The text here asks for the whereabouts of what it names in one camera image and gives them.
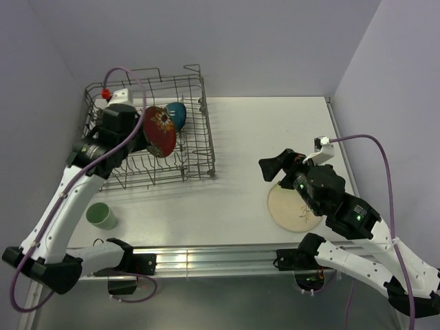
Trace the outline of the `red floral plate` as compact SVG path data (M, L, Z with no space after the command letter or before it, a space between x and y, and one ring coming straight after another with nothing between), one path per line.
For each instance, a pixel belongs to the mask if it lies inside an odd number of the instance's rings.
M177 132L170 114L165 108L151 106L145 111L143 129L149 145L147 150L155 157L168 157L174 150Z

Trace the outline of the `dark blue bowl beige inside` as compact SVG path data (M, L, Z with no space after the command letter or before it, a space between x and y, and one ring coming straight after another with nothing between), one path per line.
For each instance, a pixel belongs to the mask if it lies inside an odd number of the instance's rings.
M186 106L181 102L171 102L165 108L173 120L176 131L181 131L186 123Z

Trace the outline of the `green cup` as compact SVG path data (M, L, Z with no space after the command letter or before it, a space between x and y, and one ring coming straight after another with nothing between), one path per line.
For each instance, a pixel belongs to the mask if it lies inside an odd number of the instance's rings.
M112 230L117 225L117 219L112 209L102 202L94 203L88 207L86 219L91 225L101 230Z

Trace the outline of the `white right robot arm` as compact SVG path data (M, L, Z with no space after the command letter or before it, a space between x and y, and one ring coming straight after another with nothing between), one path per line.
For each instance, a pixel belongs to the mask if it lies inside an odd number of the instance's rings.
M323 266L343 272L382 295L399 312L416 318L439 314L439 270L421 260L391 231L380 214L365 200L345 191L345 180L328 164L332 146L311 155L289 148L273 158L260 159L263 179L272 181L284 171L280 187L297 192L317 217L335 233L375 257L374 261L337 247L324 237L308 233L296 250L296 260L306 268Z

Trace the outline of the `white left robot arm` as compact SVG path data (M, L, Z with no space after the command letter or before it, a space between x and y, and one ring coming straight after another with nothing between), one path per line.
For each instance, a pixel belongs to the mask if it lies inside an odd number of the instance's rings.
M142 117L129 104L110 104L101 123L75 143L63 176L40 221L16 247L7 247L2 259L57 294L70 291L79 278L112 269L127 274L134 266L133 247L119 239L80 249L69 241L94 195L113 169L127 156L146 147Z

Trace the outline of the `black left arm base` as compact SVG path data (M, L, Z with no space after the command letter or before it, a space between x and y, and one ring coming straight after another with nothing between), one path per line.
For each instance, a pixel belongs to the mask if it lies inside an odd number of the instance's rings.
M157 255L154 253L134 254L126 269L102 269L94 272L93 277L107 278L107 291L112 298L121 301L148 300L158 289L157 282L152 278L157 265ZM145 298L135 298L137 289L146 289Z

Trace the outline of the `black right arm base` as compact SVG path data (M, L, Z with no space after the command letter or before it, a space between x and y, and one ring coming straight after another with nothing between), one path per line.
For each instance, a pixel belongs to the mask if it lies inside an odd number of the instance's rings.
M296 270L319 270L315 257L318 248L327 240L317 234L308 233L297 248L278 249L272 265L280 272Z

